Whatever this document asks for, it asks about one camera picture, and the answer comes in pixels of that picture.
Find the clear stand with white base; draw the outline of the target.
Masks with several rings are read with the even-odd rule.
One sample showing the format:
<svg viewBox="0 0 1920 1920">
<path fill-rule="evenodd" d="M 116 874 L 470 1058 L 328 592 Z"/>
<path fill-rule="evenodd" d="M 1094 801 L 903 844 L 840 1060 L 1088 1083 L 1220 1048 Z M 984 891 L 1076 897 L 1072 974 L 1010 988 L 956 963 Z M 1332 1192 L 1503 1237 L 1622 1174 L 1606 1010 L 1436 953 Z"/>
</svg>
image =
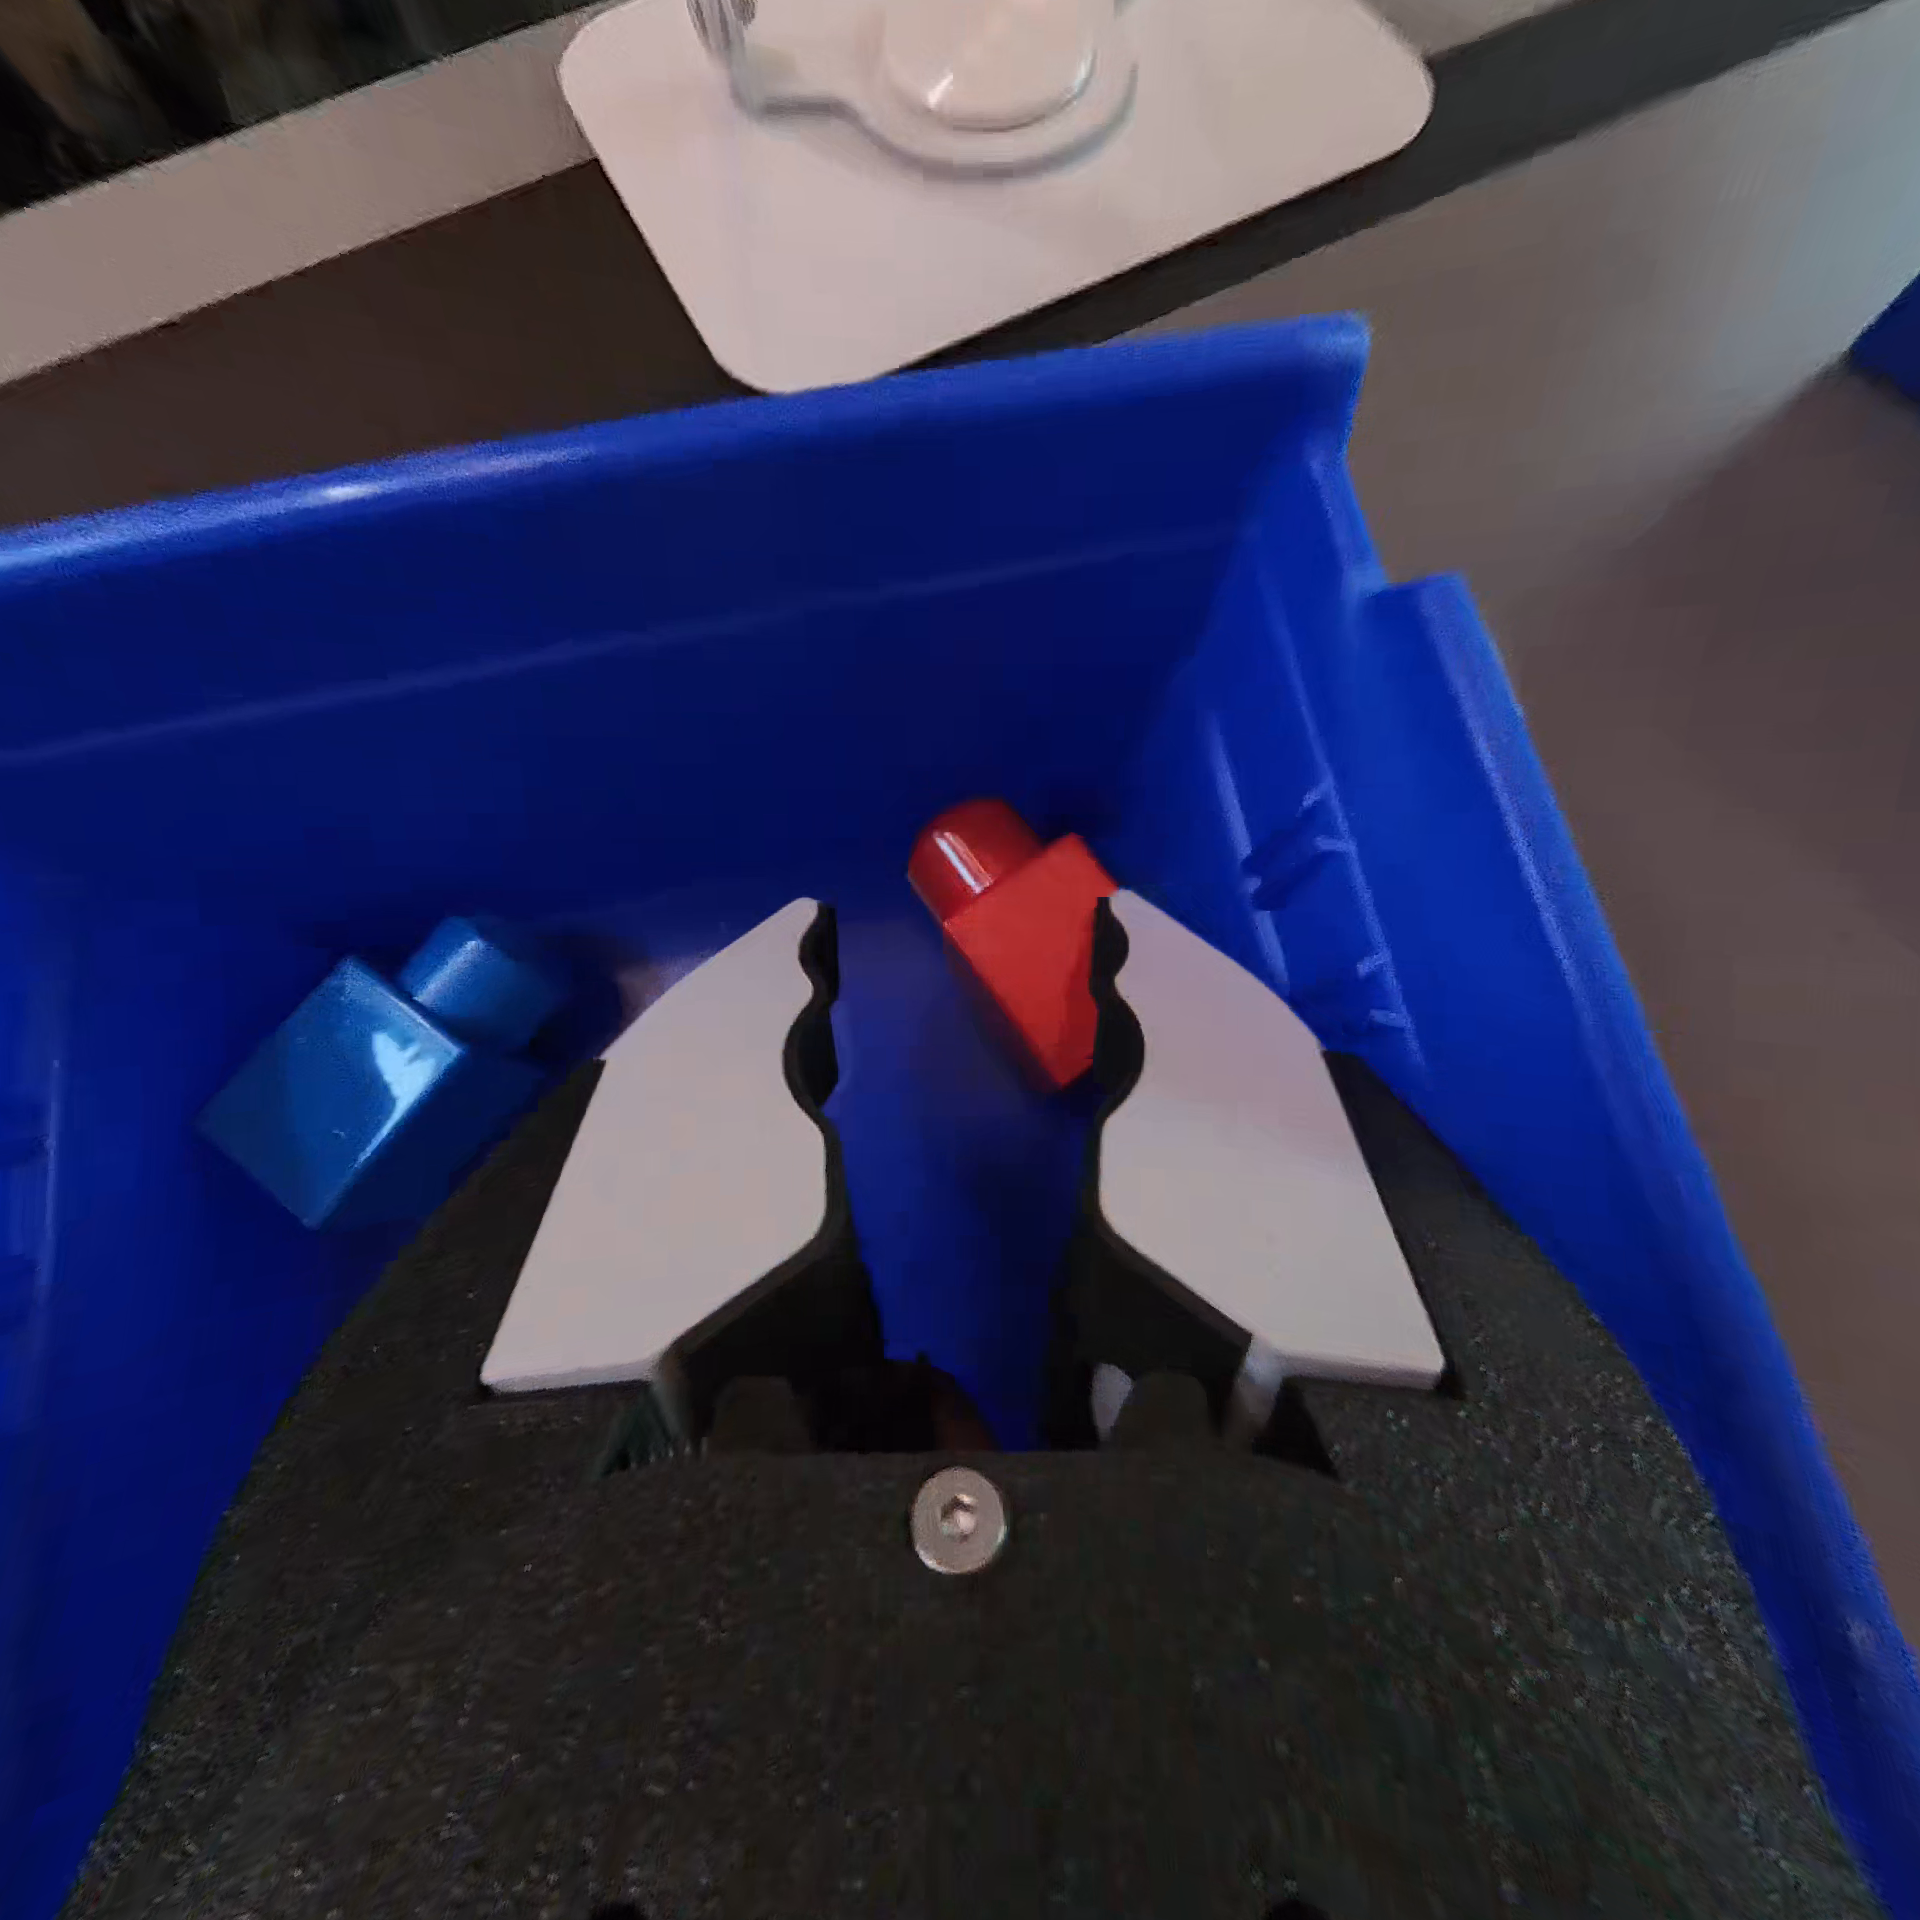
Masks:
<svg viewBox="0 0 1920 1920">
<path fill-rule="evenodd" d="M 919 363 L 1356 177 L 1433 109 L 1357 3 L 618 5 L 560 86 L 756 394 Z"/>
</svg>

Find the red mega block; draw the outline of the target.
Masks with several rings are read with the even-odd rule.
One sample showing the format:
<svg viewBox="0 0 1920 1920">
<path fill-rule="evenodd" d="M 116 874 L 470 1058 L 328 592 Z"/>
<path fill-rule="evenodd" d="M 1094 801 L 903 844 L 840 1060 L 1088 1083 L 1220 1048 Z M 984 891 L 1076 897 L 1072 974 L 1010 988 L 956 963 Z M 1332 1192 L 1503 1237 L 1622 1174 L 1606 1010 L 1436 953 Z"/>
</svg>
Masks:
<svg viewBox="0 0 1920 1920">
<path fill-rule="evenodd" d="M 965 801 L 917 837 L 908 882 L 1016 1058 L 1072 1088 L 1094 1056 L 1093 925 L 1116 881 L 1088 841 L 1040 838 L 1001 801 Z"/>
</svg>

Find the blue plastic bin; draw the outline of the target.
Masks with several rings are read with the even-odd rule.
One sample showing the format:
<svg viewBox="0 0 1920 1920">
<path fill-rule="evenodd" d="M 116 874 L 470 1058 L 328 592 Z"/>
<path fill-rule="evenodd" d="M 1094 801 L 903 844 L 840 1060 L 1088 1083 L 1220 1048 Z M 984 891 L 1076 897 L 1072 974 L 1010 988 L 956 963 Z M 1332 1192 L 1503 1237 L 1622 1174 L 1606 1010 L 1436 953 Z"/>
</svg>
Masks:
<svg viewBox="0 0 1920 1920">
<path fill-rule="evenodd" d="M 1920 283 L 1913 276 L 1898 296 L 1856 336 L 1847 365 L 1889 394 L 1898 394 L 1918 409 L 1918 307 Z"/>
<path fill-rule="evenodd" d="M 1356 320 L 5 538 L 5 1915 L 1914 1915 L 1914 1674 Z M 1328 1056 L 1447 1356 L 1046 1445 L 1093 1068 L 908 882 L 1001 801 Z M 480 1382 L 607 1048 L 798 898 L 882 1364 Z M 544 1088 L 311 1233 L 197 1118 L 494 917 Z"/>
</svg>

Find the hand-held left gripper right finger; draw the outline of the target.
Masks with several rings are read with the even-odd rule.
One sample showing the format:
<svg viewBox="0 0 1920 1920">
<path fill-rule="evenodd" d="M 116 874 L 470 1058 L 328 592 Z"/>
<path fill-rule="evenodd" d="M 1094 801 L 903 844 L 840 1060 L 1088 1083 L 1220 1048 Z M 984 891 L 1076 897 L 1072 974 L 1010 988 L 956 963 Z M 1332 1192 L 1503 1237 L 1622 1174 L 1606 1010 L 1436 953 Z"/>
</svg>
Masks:
<svg viewBox="0 0 1920 1920">
<path fill-rule="evenodd" d="M 1052 1296 L 1046 1445 L 1119 1443 L 1151 1376 L 1270 1449 L 1300 1386 L 1436 1394 L 1447 1356 L 1316 1035 L 1119 889 L 1093 921 L 1097 1109 Z"/>
</svg>

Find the dark brown desk mat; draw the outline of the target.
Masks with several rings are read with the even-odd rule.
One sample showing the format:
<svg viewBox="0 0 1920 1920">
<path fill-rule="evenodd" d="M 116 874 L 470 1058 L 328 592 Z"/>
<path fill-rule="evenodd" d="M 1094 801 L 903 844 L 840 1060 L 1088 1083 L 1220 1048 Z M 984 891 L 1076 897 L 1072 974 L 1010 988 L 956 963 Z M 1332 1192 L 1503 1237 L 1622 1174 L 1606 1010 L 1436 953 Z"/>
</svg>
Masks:
<svg viewBox="0 0 1920 1920">
<path fill-rule="evenodd" d="M 589 165 L 2 394 L 2 524 L 743 395 Z"/>
</svg>

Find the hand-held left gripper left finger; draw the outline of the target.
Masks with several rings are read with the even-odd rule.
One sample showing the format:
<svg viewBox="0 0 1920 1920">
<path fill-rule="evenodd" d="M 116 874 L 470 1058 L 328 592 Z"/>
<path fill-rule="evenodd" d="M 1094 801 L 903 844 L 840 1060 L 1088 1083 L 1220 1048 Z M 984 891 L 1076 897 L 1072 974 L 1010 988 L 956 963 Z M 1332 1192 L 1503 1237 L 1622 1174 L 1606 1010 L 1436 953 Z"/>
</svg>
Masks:
<svg viewBox="0 0 1920 1920">
<path fill-rule="evenodd" d="M 882 1364 L 840 1138 L 837 917 L 780 907 L 607 1048 L 480 1370 L 634 1392 L 638 1449 L 825 1449 Z"/>
</svg>

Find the blue mega block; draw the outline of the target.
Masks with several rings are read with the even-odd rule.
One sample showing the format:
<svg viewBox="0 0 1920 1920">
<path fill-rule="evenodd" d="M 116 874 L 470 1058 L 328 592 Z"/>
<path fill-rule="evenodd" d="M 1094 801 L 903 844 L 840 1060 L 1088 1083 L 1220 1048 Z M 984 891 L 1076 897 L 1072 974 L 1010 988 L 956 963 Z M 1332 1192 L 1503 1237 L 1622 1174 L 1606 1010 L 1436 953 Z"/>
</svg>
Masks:
<svg viewBox="0 0 1920 1920">
<path fill-rule="evenodd" d="M 536 1102 L 574 978 L 494 917 L 442 918 L 392 974 L 345 958 L 256 1045 L 199 1136 L 311 1233 L 429 1214 Z"/>
</svg>

